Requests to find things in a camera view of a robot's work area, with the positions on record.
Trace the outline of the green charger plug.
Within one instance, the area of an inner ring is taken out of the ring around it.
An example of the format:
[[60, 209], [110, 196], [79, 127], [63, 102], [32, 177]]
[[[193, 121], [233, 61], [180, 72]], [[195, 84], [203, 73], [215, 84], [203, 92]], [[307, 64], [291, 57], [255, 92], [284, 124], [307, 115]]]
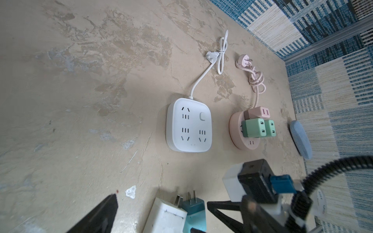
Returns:
[[266, 128], [264, 119], [255, 118], [243, 120], [242, 124], [242, 133], [244, 137], [265, 137]]
[[265, 128], [266, 128], [266, 137], [275, 137], [276, 136], [276, 129], [275, 129], [275, 122], [271, 119], [264, 120]]

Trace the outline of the pink charger plug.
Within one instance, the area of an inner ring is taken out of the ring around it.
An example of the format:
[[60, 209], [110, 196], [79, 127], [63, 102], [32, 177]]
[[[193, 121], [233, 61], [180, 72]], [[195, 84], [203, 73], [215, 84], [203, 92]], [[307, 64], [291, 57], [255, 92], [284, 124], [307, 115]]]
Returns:
[[255, 119], [255, 118], [269, 119], [270, 117], [271, 115], [270, 115], [269, 109], [266, 107], [262, 107], [262, 106], [244, 111], [245, 120]]

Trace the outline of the white charger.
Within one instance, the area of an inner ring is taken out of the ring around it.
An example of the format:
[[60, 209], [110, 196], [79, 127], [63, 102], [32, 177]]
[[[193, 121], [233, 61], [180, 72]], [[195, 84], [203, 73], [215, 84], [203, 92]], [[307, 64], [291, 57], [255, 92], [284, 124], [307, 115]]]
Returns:
[[177, 195], [175, 203], [155, 198], [144, 233], [182, 233], [187, 211], [181, 208], [183, 197]]

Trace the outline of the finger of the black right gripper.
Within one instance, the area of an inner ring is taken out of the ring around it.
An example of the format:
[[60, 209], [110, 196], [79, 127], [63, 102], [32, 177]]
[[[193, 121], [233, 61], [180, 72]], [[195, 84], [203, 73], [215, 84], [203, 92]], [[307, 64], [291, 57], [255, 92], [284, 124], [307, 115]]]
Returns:
[[219, 219], [223, 224], [225, 224], [234, 233], [244, 233], [244, 226], [237, 220], [230, 218], [225, 215], [220, 210], [238, 211], [240, 212], [241, 203], [240, 202], [207, 202], [207, 209], [210, 211], [217, 219]]

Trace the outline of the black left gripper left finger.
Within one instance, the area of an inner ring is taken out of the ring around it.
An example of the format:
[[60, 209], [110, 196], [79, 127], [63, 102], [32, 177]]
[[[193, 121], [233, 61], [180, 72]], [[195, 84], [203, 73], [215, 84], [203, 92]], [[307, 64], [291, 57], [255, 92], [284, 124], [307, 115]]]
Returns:
[[111, 194], [68, 230], [67, 233], [110, 233], [117, 210], [117, 195]]

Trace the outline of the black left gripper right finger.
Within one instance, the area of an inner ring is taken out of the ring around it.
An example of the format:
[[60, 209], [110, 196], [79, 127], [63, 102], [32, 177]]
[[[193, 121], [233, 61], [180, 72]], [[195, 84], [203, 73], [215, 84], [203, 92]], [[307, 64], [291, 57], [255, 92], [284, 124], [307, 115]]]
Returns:
[[290, 233], [250, 196], [242, 198], [240, 211], [245, 233]]

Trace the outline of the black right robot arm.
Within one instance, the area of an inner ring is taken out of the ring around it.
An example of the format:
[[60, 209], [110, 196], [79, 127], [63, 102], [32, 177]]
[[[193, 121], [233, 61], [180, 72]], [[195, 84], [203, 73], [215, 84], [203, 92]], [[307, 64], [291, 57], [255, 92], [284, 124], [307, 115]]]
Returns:
[[235, 233], [307, 233], [316, 218], [326, 233], [373, 230], [373, 158], [343, 157], [303, 180], [275, 175], [265, 159], [232, 165], [223, 177], [228, 201], [208, 210]]

